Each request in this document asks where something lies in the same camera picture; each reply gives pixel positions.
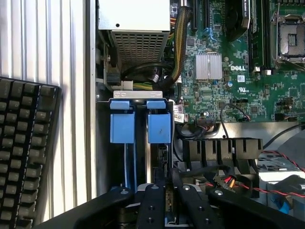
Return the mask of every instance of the black keyboard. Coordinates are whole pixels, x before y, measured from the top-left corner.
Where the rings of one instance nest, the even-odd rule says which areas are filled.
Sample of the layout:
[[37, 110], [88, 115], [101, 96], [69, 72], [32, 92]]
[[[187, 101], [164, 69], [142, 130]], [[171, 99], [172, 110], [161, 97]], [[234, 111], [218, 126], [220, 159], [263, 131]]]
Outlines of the black keyboard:
[[0, 229], [43, 213], [60, 100], [57, 86], [0, 77]]

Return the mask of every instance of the motherboard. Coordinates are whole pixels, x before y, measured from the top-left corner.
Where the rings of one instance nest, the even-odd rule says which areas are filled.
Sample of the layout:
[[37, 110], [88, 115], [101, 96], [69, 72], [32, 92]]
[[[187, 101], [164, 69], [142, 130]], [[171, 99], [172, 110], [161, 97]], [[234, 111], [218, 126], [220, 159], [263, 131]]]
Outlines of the motherboard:
[[[189, 23], [187, 31], [180, 100], [186, 120], [218, 123], [221, 109], [234, 104], [251, 122], [303, 121], [304, 3], [249, 0], [249, 28], [240, 37], [229, 38], [228, 0], [210, 0], [208, 10], [205, 2], [198, 1], [197, 30]], [[230, 107], [222, 118], [245, 121]]]

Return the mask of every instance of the capacitor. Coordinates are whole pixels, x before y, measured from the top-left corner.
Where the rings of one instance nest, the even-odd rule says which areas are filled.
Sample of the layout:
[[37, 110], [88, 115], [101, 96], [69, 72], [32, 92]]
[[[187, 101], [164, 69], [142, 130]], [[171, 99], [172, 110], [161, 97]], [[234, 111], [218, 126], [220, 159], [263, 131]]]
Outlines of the capacitor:
[[232, 82], [232, 81], [228, 81], [228, 82], [226, 82], [225, 85], [224, 85], [224, 88], [225, 88], [226, 90], [231, 90], [232, 87], [233, 87], [233, 82]]

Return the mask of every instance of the metal side panel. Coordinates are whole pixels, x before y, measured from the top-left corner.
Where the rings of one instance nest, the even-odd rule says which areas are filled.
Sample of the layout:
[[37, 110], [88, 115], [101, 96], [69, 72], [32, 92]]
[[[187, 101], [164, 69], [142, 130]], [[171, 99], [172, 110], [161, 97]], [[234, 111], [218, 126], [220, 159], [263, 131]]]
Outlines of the metal side panel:
[[[91, 179], [95, 142], [90, 141], [95, 133], [95, 112], [87, 115], [88, 107], [95, 109], [91, 101], [95, 96], [86, 98], [85, 90], [95, 77], [93, 71], [89, 80], [85, 78], [86, 2], [94, 10], [94, 0], [0, 0], [0, 74], [63, 89], [46, 214], [38, 221], [96, 195], [94, 172]], [[94, 25], [94, 21], [91, 17], [90, 23]]]

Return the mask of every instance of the green circuit board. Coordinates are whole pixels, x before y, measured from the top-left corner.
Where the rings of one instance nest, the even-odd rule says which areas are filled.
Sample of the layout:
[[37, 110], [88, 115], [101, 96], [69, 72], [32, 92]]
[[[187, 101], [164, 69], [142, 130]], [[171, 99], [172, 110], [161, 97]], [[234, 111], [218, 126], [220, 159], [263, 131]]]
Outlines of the green circuit board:
[[[270, 1], [272, 15], [276, 5]], [[200, 6], [200, 13], [203, 14], [203, 6]], [[260, 20], [255, 23], [257, 30], [263, 29]], [[251, 122], [303, 121], [305, 72], [292, 69], [274, 71], [272, 75], [250, 72], [248, 33], [234, 42], [227, 41], [224, 0], [210, 1], [210, 27], [212, 36], [206, 36], [203, 17], [200, 16], [198, 31], [192, 32], [189, 24], [187, 32], [186, 61], [181, 77], [182, 105], [188, 122], [220, 122], [220, 110], [227, 103], [242, 108], [250, 116]], [[195, 56], [207, 52], [221, 53], [222, 79], [207, 82], [196, 79]], [[225, 122], [239, 122], [242, 117], [236, 109], [225, 108]]]

